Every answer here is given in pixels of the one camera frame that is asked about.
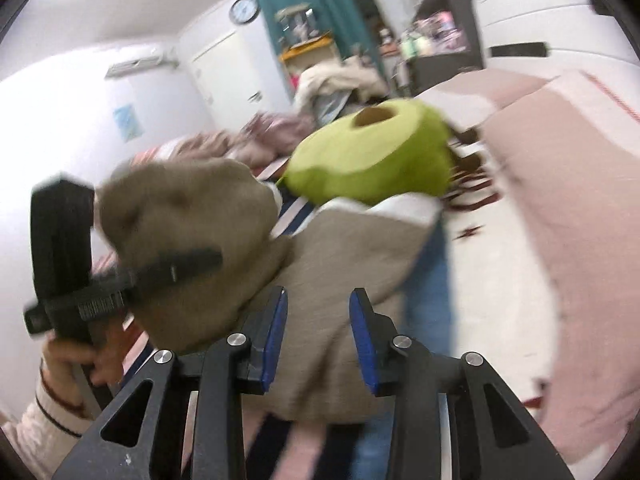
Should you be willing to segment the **left hand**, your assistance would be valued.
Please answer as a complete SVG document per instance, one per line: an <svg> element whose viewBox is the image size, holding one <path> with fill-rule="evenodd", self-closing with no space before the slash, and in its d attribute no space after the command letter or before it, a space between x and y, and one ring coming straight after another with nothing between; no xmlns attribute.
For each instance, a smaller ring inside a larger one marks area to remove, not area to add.
<svg viewBox="0 0 640 480"><path fill-rule="evenodd" d="M119 318L107 322L105 341L98 346L50 335L42 349L43 379L50 387L70 389L75 385L73 366L87 365L94 386L115 385L124 377L126 356L141 335L136 321Z"/></svg>

